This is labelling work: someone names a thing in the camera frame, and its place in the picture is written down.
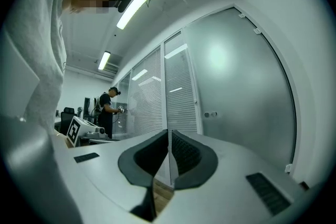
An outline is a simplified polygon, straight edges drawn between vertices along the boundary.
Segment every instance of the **white wall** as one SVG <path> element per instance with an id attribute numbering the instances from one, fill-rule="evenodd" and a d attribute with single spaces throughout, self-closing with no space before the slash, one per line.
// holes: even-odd
<path id="1" fill-rule="evenodd" d="M 124 57 L 115 81 L 180 28 L 232 5 L 263 30 L 284 65 L 297 109 L 291 175 L 311 187 L 326 179 L 336 145 L 336 24 L 324 0 L 192 0 L 148 27 Z"/>
<path id="2" fill-rule="evenodd" d="M 111 82 L 93 78 L 71 70 L 65 71 L 61 98 L 57 109 L 62 112 L 65 107 L 74 108 L 77 113 L 78 107 L 84 107 L 85 97 L 94 98 L 107 92 Z"/>

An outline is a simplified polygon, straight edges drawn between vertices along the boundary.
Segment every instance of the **black chair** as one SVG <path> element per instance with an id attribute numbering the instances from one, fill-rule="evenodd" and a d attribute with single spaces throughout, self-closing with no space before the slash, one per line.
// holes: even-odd
<path id="1" fill-rule="evenodd" d="M 73 116 L 76 116 L 76 114 L 61 112 L 61 128 L 60 128 L 61 134 L 67 135 Z"/>
<path id="2" fill-rule="evenodd" d="M 63 111 L 66 112 L 66 113 L 75 113 L 75 109 L 73 109 L 73 108 L 64 108 Z"/>

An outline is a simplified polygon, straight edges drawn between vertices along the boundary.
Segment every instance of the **sleeve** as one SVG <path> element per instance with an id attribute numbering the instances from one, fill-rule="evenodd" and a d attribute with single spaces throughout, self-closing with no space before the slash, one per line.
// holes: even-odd
<path id="1" fill-rule="evenodd" d="M 102 96 L 101 104 L 102 104 L 102 106 L 104 106 L 105 104 L 109 104 L 109 105 L 111 104 L 111 99 L 110 99 L 108 94 L 104 94 Z"/>

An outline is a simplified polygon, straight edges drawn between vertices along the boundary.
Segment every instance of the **man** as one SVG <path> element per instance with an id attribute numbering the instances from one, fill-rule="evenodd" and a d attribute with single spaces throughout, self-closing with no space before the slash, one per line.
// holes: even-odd
<path id="1" fill-rule="evenodd" d="M 112 138 L 112 121 L 113 121 L 113 113 L 119 113 L 119 109 L 110 108 L 111 98 L 116 95 L 121 94 L 116 87 L 110 88 L 109 92 L 104 92 L 99 98 L 100 107 L 102 107 L 102 111 L 98 117 L 98 123 L 101 127 L 105 128 L 105 133 L 109 138 Z"/>
<path id="2" fill-rule="evenodd" d="M 118 0 L 16 0 L 0 32 L 1 49 L 15 47 L 39 78 L 24 118 L 54 133 L 66 65 L 62 12 L 113 7 Z"/>

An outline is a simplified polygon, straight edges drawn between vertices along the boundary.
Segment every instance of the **gray sweater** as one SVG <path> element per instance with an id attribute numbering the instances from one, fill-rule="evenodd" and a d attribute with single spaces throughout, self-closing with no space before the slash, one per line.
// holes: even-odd
<path id="1" fill-rule="evenodd" d="M 14 45 L 40 79 L 24 117 L 49 134 L 54 132 L 66 64 L 61 4 L 62 0 L 16 0 L 2 28 L 2 42 Z"/>

